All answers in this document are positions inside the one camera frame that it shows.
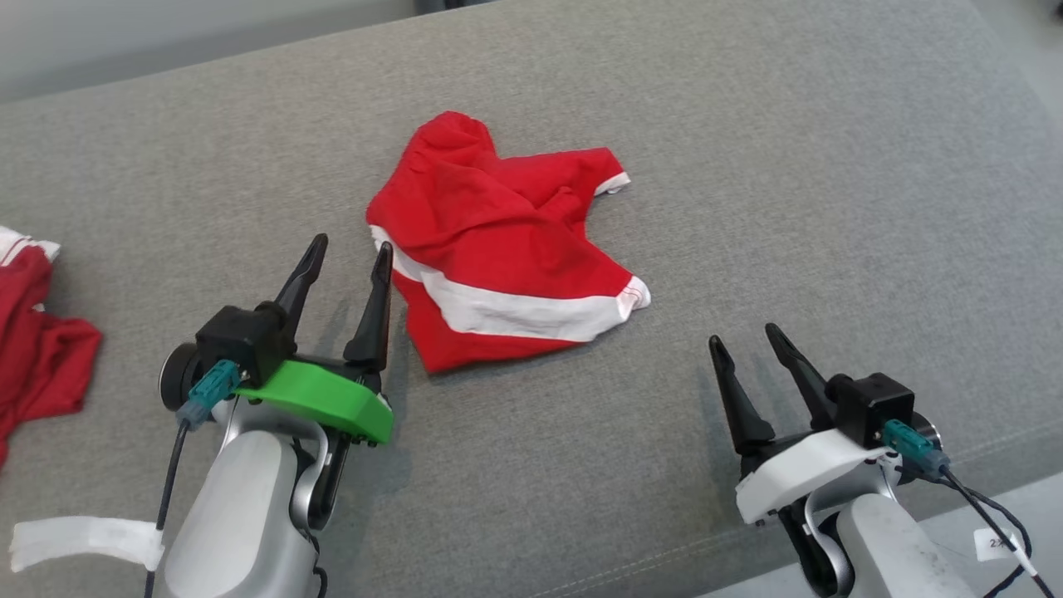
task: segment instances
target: crumpled red cloth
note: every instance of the crumpled red cloth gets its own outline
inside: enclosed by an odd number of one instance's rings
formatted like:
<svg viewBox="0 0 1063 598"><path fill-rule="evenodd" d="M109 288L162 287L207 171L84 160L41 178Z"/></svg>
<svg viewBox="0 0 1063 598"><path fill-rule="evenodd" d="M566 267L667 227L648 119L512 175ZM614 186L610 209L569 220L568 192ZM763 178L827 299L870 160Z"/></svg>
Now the crumpled red cloth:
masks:
<svg viewBox="0 0 1063 598"><path fill-rule="evenodd" d="M589 343L649 306L645 283L587 238L594 198L629 182L607 148L504 158L465 114L421 125L366 221L393 247L425 370Z"/></svg>
<svg viewBox="0 0 1063 598"><path fill-rule="evenodd" d="M34 309L51 278L52 263L37 246L0 266L0 467L16 426L81 411L92 376L100 331Z"/></svg>

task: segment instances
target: gray table surface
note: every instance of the gray table surface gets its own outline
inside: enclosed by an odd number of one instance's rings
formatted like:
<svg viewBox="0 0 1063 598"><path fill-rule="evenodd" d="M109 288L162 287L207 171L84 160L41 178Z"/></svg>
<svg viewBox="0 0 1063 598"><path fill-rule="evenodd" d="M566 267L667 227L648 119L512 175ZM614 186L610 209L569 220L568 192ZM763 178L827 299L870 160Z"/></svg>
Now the gray table surface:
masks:
<svg viewBox="0 0 1063 598"><path fill-rule="evenodd" d="M653 306L589 346L428 377L394 305L394 442L356 451L322 535L332 596L693 596L793 560L744 527L706 341L780 433L763 339L916 391L971 485L1060 472L1059 136L964 0L510 0L0 105L0 222L64 243L49 309L105 340L83 413L20 428L0 536L152 519L168 353L332 237L300 343L335 355L373 258L364 209L443 109L505 155L607 146L634 183L589 236ZM192 437L171 533L218 431ZM956 506L902 494L919 516ZM17 597L138 596L102 557L0 571Z"/></svg>

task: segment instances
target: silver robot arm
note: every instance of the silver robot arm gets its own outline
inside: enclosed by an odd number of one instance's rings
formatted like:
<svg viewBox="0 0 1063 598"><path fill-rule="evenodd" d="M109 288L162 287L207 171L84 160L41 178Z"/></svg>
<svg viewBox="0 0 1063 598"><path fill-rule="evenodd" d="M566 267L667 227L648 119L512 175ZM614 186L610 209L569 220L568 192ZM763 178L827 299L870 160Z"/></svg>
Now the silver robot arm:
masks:
<svg viewBox="0 0 1063 598"><path fill-rule="evenodd" d="M325 431L267 404L222 406L232 412L225 438L164 562L159 595L305 598L318 558L310 496L335 457ZM302 474L292 439L319 448Z"/></svg>

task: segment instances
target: cable connector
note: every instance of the cable connector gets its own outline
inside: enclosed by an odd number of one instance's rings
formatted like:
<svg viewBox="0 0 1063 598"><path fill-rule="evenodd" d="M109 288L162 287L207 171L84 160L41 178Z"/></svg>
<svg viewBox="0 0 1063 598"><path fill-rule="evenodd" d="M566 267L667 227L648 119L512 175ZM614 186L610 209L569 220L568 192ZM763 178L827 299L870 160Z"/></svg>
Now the cable connector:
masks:
<svg viewBox="0 0 1063 598"><path fill-rule="evenodd" d="M236 391L242 382L236 362L220 360L188 391L188 403L178 410L178 425L187 424L195 432L210 417L210 410Z"/></svg>
<svg viewBox="0 0 1063 598"><path fill-rule="evenodd" d="M899 420L891 420L882 427L882 444L899 452L934 480L941 478L942 466L951 463L947 455L934 448L933 443Z"/></svg>

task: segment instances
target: black cable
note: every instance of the black cable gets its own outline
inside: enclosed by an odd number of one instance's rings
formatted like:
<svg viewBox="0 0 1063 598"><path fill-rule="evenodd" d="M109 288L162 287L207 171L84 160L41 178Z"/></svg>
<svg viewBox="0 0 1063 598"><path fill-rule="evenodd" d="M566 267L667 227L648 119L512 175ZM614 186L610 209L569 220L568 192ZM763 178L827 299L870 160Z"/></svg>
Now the black cable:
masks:
<svg viewBox="0 0 1063 598"><path fill-rule="evenodd" d="M328 575L321 567L314 567L314 575L321 578L321 587L318 588L318 598L325 598L325 592L328 592Z"/></svg>
<svg viewBox="0 0 1063 598"><path fill-rule="evenodd" d="M321 557L321 545L318 544L318 539L306 534L306 537L310 539L310 544L314 545L314 551ZM325 573L324 567L318 566L318 557L314 558L314 575L321 578L321 587L318 588L318 598L325 598L325 592L328 592L328 574Z"/></svg>
<svg viewBox="0 0 1063 598"><path fill-rule="evenodd" d="M931 484L938 484L938 485L945 486L947 489L950 489L950 490L959 492L957 490L957 488L956 488L956 484L954 484L952 482L950 482L948 480L942 480L941 478L938 478L938 479L930 478L926 474L924 474L923 472L919 472L917 469L908 468L908 467L900 467L900 466L898 466L896 469L897 469L897 472L901 472L904 474L908 474L909 476L912 476L913 478L918 478L919 480L923 480L925 482L930 482ZM1026 526L1024 526L1023 523L1018 520L1018 517L1014 516L1011 513L1011 511L1008 511L1008 509L1006 509L1002 505L1000 505L999 502L993 500L992 498L986 497L982 493L980 493L980 492L978 492L978 491L976 491L974 489L971 489L971 488L967 488L966 490L967 490L968 493L971 493L971 496L974 496L975 498L977 498L978 500L982 501L983 503L985 503L990 508L999 511L1000 514L1003 515L1005 518L1008 519L1008 522L1011 523L1011 525L1015 526L1015 529L1017 529L1018 533L1022 534L1022 536L1023 536L1023 544L1026 545L1026 558L1027 559L1032 558L1033 557L1033 541L1030 540L1030 534L1029 534L1029 532L1026 531ZM984 598L996 598L996 596L998 594L1000 594L1001 592L1003 592L1005 590L1007 590L1016 579L1018 579L1019 577L1022 577L1024 573L1026 573L1026 569L1023 568L1023 565L1017 565L1011 571L1011 574L1008 577L1003 578L1003 580L1000 583L998 583L995 586L993 586L993 588L990 590L985 594Z"/></svg>
<svg viewBox="0 0 1063 598"><path fill-rule="evenodd" d="M1015 548L1015 545L1011 542L1011 539L1007 534L1003 533L1003 530L1000 529L1000 526L998 526L997 523L994 522L992 517L990 517L990 514L986 513L984 509L982 509L982 506L978 503L978 500L975 499L975 497L973 496L973 494L967 490L967 486L963 485L963 483L960 482L960 480L956 477L956 475L952 474L952 471L949 469L949 467L947 465L942 465L941 466L941 474L942 474L942 476L945 476L945 478L949 482L952 482L952 484L956 486L956 491L959 492L963 496L963 498L966 499L966 501L971 503L971 507L973 507L975 509L975 511L978 513L978 515L986 524L989 524L990 528L993 530L993 532L995 534L997 534L997 537L999 537L1000 541L1003 542L1005 546L1007 546L1008 549L1011 550L1012 552L1017 552L1018 549ZM1041 590L1042 594L1044 594L1048 598L1054 598L1054 595L1052 594L1052 591L1048 588L1048 585L1044 582L1043 579L1041 579L1040 575L1031 575L1030 578L1033 579L1033 582L1035 584L1037 584L1037 587Z"/></svg>
<svg viewBox="0 0 1063 598"><path fill-rule="evenodd" d="M185 447L185 437L188 434L188 422L178 426L178 438L173 441L173 451L170 452L170 466L166 471L166 483L163 484L163 499L158 505L158 517L155 529L163 531L166 526L166 514L170 510L170 497L173 495L173 480L178 477L178 462L181 461L181 450ZM155 592L155 571L148 571L144 581L144 598L151 598Z"/></svg>

